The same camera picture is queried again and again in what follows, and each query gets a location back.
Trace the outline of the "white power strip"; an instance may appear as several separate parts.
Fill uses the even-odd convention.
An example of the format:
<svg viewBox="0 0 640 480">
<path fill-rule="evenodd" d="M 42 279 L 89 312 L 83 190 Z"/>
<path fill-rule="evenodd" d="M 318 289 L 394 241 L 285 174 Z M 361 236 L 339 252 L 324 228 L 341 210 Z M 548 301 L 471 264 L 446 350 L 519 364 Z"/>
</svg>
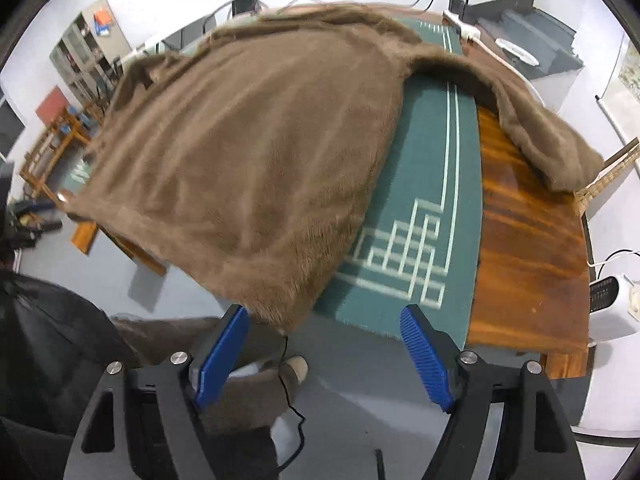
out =
<svg viewBox="0 0 640 480">
<path fill-rule="evenodd" d="M 449 10 L 443 10 L 442 17 L 457 29 L 462 39 L 472 42 L 480 40 L 480 30 L 473 25 L 466 24 L 458 14 Z"/>
</svg>

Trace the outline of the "green table mat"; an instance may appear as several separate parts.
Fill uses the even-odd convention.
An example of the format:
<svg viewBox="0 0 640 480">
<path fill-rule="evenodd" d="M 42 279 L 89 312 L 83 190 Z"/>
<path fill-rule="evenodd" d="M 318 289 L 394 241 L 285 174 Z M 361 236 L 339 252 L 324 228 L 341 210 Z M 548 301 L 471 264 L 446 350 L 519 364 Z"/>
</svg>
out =
<svg viewBox="0 0 640 480">
<path fill-rule="evenodd" d="M 446 41 L 460 54 L 452 28 L 395 20 L 424 41 Z M 397 336 L 399 311 L 418 304 L 433 324 L 463 344 L 481 226 L 474 102 L 450 82 L 412 75 L 362 225 L 310 312 Z"/>
</svg>

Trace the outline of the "brown fleece garment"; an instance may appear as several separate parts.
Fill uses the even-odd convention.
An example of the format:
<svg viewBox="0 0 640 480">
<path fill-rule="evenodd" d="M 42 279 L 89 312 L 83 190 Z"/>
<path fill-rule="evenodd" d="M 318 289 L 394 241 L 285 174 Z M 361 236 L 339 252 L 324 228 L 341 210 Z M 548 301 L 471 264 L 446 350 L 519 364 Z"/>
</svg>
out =
<svg viewBox="0 0 640 480">
<path fill-rule="evenodd" d="M 212 32 L 132 63 L 68 204 L 259 321 L 295 330 L 346 256 L 424 74 L 489 108 L 555 192 L 602 156 L 526 90 L 401 21 L 331 4 Z"/>
</svg>

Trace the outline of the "black power adapter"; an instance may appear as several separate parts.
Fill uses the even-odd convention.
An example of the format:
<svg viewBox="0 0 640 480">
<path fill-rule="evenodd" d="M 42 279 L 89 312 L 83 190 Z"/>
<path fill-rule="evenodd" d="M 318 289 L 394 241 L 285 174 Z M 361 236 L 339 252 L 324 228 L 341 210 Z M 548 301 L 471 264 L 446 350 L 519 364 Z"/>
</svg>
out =
<svg viewBox="0 0 640 480">
<path fill-rule="evenodd" d="M 469 0 L 449 0 L 448 10 L 459 16 L 462 16 Z"/>
</svg>

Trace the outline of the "hanging scroll painting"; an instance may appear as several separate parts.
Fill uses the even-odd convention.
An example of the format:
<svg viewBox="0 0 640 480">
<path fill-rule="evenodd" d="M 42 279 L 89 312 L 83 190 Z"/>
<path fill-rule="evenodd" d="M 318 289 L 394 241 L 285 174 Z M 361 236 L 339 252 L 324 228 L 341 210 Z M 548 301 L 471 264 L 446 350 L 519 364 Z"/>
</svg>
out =
<svg viewBox="0 0 640 480">
<path fill-rule="evenodd" d="M 600 111 L 627 145 L 639 140 L 639 50 L 626 32 L 620 38 L 604 90 L 596 95 Z"/>
</svg>

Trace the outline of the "beige storage cabinet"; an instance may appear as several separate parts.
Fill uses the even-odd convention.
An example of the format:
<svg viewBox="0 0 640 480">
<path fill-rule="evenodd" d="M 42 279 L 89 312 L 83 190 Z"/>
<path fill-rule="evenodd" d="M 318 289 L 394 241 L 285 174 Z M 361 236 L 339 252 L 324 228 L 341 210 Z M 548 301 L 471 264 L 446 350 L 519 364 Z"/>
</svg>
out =
<svg viewBox="0 0 640 480">
<path fill-rule="evenodd" d="M 85 106 L 115 89 L 113 62 L 130 52 L 108 1 L 98 0 L 74 17 L 49 58 L 70 93 Z"/>
</svg>

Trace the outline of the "white space heater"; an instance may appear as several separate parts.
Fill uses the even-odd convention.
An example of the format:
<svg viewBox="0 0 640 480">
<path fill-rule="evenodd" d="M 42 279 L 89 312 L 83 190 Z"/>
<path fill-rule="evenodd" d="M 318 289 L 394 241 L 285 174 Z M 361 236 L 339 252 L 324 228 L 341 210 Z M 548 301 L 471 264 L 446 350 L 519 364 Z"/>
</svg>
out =
<svg viewBox="0 0 640 480">
<path fill-rule="evenodd" d="M 617 249 L 600 262 L 588 262 L 589 270 L 596 272 L 589 283 L 589 348 L 639 331 L 639 282 L 625 273 L 603 275 L 608 263 L 630 255 L 638 257 L 639 252 Z"/>
</svg>

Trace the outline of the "wooden chair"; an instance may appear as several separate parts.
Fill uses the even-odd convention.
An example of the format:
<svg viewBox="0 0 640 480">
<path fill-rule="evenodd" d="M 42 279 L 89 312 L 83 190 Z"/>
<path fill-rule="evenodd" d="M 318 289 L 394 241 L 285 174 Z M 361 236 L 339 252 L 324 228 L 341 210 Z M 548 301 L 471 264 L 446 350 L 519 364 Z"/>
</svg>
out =
<svg viewBox="0 0 640 480">
<path fill-rule="evenodd" d="M 75 144 L 86 146 L 90 142 L 91 131 L 102 124 L 103 118 L 104 109 L 97 102 L 91 102 L 82 110 L 72 106 L 60 110 L 25 155 L 20 177 L 25 182 L 24 192 L 28 198 L 47 197 L 58 202 L 47 180 Z"/>
</svg>

